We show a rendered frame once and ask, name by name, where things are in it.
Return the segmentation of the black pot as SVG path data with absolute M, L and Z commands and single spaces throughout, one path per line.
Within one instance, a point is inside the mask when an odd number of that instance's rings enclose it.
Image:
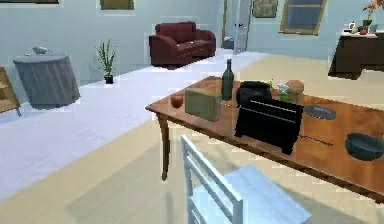
M 243 81 L 236 91 L 238 105 L 246 105 L 252 98 L 271 100 L 272 94 L 270 85 L 261 81 Z

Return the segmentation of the pale blue chair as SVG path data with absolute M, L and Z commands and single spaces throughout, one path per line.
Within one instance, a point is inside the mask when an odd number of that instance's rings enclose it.
M 188 224 L 305 224 L 311 214 L 253 165 L 226 175 L 181 137 Z

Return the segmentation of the dark blue bowl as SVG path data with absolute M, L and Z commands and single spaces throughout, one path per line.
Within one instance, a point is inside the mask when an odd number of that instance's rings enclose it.
M 362 133 L 347 134 L 345 148 L 349 155 L 361 161 L 373 161 L 384 154 L 384 143 Z

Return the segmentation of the olive green box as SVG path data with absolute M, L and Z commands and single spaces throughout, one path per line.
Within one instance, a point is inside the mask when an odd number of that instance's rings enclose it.
M 221 110 L 221 95 L 202 88 L 187 88 L 185 91 L 185 112 L 215 122 Z

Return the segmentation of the dark green bottle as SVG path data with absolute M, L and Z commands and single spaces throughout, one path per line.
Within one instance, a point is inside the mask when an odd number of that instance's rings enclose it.
M 222 75 L 222 99 L 224 101 L 229 101 L 232 99 L 232 89 L 233 89 L 234 73 L 232 71 L 232 60 L 227 60 L 226 69 Z

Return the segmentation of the black toaster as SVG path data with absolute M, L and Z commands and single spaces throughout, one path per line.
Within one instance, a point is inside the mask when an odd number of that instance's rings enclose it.
M 251 100 L 240 105 L 235 136 L 248 136 L 290 155 L 298 139 L 303 106 L 279 100 Z

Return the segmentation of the green lettuce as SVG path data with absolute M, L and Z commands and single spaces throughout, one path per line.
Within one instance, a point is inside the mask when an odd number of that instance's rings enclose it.
M 277 90 L 279 93 L 279 100 L 283 102 L 288 102 L 289 101 L 289 96 L 287 93 L 287 90 L 289 87 L 286 84 L 283 83 L 278 83 L 277 84 Z

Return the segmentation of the white room door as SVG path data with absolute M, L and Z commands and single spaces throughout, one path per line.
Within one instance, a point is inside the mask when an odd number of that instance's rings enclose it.
M 234 54 L 240 54 L 247 48 L 252 0 L 236 0 L 236 3 Z

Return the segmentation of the green potted house plant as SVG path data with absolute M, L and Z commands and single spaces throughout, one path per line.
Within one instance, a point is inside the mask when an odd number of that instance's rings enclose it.
M 116 55 L 116 50 L 111 44 L 111 40 L 102 42 L 99 46 L 95 47 L 98 53 L 98 61 L 100 63 L 100 69 L 104 72 L 104 80 L 106 84 L 114 83 L 114 76 L 112 71 L 114 70 L 113 63 Z

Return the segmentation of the brown bread loaf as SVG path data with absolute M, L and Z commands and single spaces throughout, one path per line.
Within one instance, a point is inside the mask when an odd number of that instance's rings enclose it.
M 292 103 L 299 103 L 303 97 L 304 83 L 300 80 L 289 80 L 286 85 L 288 86 L 287 94 Z

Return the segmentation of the dark grey plate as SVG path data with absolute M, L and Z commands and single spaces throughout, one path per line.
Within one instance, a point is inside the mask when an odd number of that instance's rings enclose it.
M 304 108 L 304 112 L 319 119 L 334 120 L 336 118 L 335 111 L 317 105 L 307 105 Z

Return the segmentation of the brown wooden dining table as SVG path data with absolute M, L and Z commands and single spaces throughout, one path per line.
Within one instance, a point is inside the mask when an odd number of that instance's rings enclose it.
M 345 149 L 345 136 L 352 132 L 367 134 L 384 142 L 384 111 L 308 95 L 303 96 L 301 103 L 332 109 L 336 118 L 327 121 L 304 115 L 301 137 L 290 155 L 267 143 L 246 136 L 236 137 L 238 109 L 235 101 L 221 107 L 216 122 L 189 115 L 182 108 L 173 108 L 169 96 L 148 105 L 146 109 L 157 115 L 162 133 L 162 178 L 166 179 L 168 173 L 168 123 L 173 122 L 384 203 L 384 156 L 363 162 L 351 157 Z

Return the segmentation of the wooden framed window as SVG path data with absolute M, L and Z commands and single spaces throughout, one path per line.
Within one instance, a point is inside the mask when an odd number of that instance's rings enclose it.
M 279 32 L 317 36 L 327 0 L 286 0 Z

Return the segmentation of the grey cloth covered table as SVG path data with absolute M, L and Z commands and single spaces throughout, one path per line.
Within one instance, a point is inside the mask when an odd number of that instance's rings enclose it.
M 59 108 L 80 98 L 68 55 L 19 56 L 13 62 L 33 108 Z

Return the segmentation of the dark brown sideboard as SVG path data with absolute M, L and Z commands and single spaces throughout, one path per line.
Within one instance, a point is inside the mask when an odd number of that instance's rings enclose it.
M 328 75 L 357 80 L 364 69 L 384 72 L 384 38 L 342 35 Z

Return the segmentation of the light wooden shelf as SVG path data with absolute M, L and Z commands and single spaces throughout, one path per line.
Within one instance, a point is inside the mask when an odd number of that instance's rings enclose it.
M 15 109 L 17 115 L 21 117 L 19 108 L 20 102 L 14 92 L 12 83 L 7 76 L 5 68 L 0 66 L 0 113 Z

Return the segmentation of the red flowering potted plant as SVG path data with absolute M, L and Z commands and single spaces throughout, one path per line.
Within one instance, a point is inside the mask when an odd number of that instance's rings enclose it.
M 377 24 L 372 23 L 372 15 L 378 9 L 384 10 L 384 0 L 370 0 L 363 6 L 363 11 L 367 12 L 367 17 L 362 22 L 362 27 L 359 30 L 360 35 L 374 34 L 377 29 Z

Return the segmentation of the olive framed wall picture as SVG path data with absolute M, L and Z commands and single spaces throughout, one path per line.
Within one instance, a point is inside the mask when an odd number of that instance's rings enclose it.
M 102 10 L 133 10 L 134 0 L 100 0 Z

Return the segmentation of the dark framed wall picture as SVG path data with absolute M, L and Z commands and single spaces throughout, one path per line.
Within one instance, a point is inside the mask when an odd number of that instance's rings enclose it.
M 9 4 L 59 4 L 59 0 L 0 0 L 0 3 Z

